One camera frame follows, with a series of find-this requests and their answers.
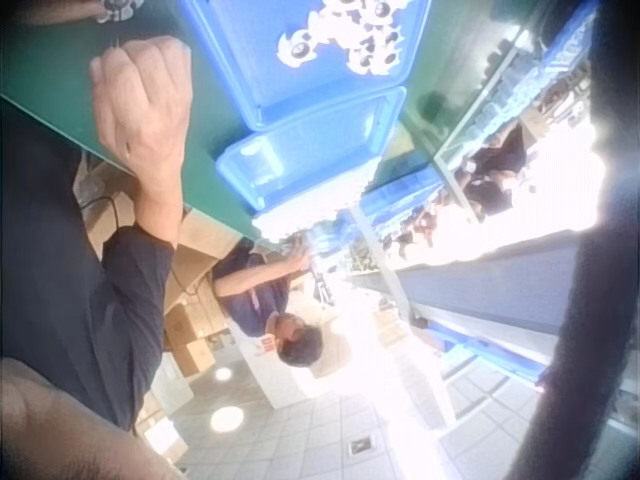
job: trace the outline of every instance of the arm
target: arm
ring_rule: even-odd
[[[90,74],[100,142],[139,181],[136,222],[175,248],[192,99],[189,48],[169,37],[128,42],[93,59]]]
[[[216,296],[220,298],[231,297],[251,290],[263,283],[282,278],[290,273],[286,262],[245,268],[215,280],[213,282],[213,290]]]
[[[309,255],[300,245],[296,245],[289,257],[270,265],[260,265],[238,270],[213,282],[215,294],[222,297],[239,295],[263,283],[282,278],[309,266]]]

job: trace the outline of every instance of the hand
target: hand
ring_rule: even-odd
[[[30,25],[53,25],[86,18],[101,17],[107,13],[100,0],[40,0],[37,6],[18,13],[18,21]]]
[[[307,249],[301,243],[296,243],[284,263],[287,272],[294,273],[309,268],[311,258]]]
[[[132,41],[91,61],[100,143],[161,198],[180,182],[191,109],[191,51],[171,37]]]

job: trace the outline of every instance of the black hair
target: black hair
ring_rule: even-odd
[[[305,325],[295,342],[285,341],[279,352],[280,360],[292,367],[310,367],[318,361],[324,344],[318,327]]]

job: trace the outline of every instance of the black cable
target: black cable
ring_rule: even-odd
[[[204,281],[204,279],[206,278],[206,275],[204,275],[200,281],[196,284],[196,286],[194,287],[194,292],[191,293],[189,292],[185,286],[183,285],[183,283],[180,281],[180,279],[178,278],[178,275],[176,275],[176,272],[173,270],[173,267],[171,267],[171,274],[173,275],[173,278],[176,279],[176,283],[178,284],[178,286],[180,287],[180,290],[182,290],[185,294],[189,295],[189,296],[194,296],[197,295],[198,292],[200,291],[200,285],[202,285],[202,282]]]
[[[120,229],[120,219],[118,218],[118,209],[116,208],[116,202],[110,196],[102,195],[100,197],[94,198],[93,200],[89,200],[87,203],[85,203],[84,205],[82,205],[80,207],[80,210],[84,210],[84,209],[90,207],[91,205],[93,205],[94,203],[97,203],[97,202],[102,201],[102,200],[106,200],[111,204],[111,208],[113,208],[113,217],[115,218],[115,221],[116,221],[116,230],[119,230]]]

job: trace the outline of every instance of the green counter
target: green counter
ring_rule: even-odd
[[[528,17],[534,0],[433,0],[407,82],[405,114],[433,152],[490,73],[489,57]],[[185,202],[251,238],[250,210],[217,174],[214,161],[250,132],[199,47],[175,0],[148,0],[128,22],[21,27],[3,39],[1,94],[29,114],[108,160],[90,100],[89,61],[117,42],[174,35],[193,49],[194,102],[183,169]]]

